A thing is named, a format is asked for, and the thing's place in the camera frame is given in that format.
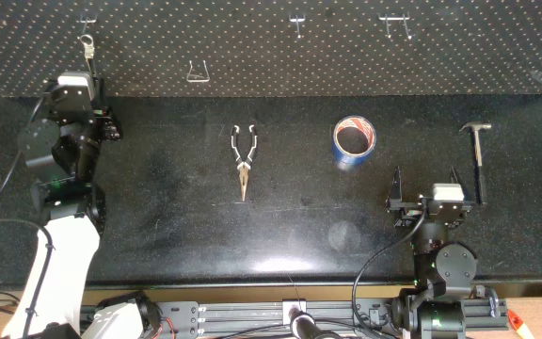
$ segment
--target speckled black surface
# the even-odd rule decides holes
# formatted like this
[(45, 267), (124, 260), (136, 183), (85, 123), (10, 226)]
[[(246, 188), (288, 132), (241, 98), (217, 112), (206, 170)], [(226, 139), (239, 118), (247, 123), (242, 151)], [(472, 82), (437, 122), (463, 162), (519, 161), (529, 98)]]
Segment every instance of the speckled black surface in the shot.
[[(455, 166), (473, 190), (467, 121), (482, 134), (490, 205), (452, 238), (480, 256), (478, 280), (542, 280), (542, 96), (375, 98), (111, 98), (125, 131), (97, 168), (109, 218), (88, 284), (127, 285), (351, 281), (371, 253), (401, 232), (384, 209), (394, 167), (406, 198), (448, 182)], [(0, 184), (31, 100), (0, 99)], [(358, 114), (375, 126), (370, 160), (353, 172), (333, 164), (331, 129)], [(256, 123), (260, 148), (240, 203), (230, 153), (234, 124)], [(247, 138), (242, 144), (248, 145)], [(0, 216), (29, 216), (32, 177), (20, 166)], [(0, 287), (21, 286), (35, 232), (0, 225)], [(380, 257), (370, 283), (412, 277), (402, 247)]]

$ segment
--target hammer handle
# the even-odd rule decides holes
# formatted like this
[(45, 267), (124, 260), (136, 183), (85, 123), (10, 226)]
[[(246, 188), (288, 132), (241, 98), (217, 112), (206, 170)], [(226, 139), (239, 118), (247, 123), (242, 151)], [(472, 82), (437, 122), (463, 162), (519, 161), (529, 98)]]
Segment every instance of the hammer handle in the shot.
[(486, 205), (486, 181), (482, 172), (482, 166), (476, 166), (476, 181), (478, 183), (478, 202)]

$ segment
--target hammer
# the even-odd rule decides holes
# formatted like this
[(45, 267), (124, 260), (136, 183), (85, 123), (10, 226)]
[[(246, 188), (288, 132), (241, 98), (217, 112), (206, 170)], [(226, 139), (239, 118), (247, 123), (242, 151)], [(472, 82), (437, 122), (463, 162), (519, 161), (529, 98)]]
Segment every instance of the hammer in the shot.
[(487, 122), (472, 121), (468, 122), (459, 132), (463, 131), (466, 128), (471, 128), (471, 131), (474, 133), (474, 151), (476, 153), (476, 184), (478, 185), (478, 203), (481, 205), (486, 205), (486, 182), (485, 175), (482, 173), (482, 152), (480, 151), (480, 136), (478, 136), (478, 131), (489, 130), (492, 125)]

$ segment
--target pliers handle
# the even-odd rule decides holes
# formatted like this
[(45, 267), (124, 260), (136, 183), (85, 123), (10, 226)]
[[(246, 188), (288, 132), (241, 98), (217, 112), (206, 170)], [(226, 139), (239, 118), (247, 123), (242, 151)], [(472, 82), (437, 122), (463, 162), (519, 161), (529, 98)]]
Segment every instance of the pliers handle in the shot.
[(256, 149), (259, 145), (258, 135), (254, 125), (250, 125), (248, 129), (250, 130), (250, 152), (248, 152), (245, 160), (242, 159), (242, 155), (240, 155), (240, 152), (237, 150), (237, 136), (240, 134), (240, 127), (235, 125), (231, 129), (231, 152), (233, 153), (238, 169), (246, 167), (250, 170), (254, 157), (256, 156)]

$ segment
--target hammer head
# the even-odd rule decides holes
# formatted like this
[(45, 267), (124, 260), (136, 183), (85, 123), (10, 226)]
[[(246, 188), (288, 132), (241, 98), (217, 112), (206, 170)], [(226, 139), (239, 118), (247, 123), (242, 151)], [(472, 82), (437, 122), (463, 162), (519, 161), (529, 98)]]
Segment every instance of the hammer head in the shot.
[(463, 125), (463, 127), (461, 127), (459, 132), (463, 131), (464, 129), (466, 129), (468, 127), (471, 128), (472, 132), (476, 132), (476, 131), (481, 131), (481, 130), (484, 130), (484, 129), (490, 129), (492, 126), (493, 125), (488, 123), (488, 122), (472, 121), (472, 122), (468, 122), (465, 125)]

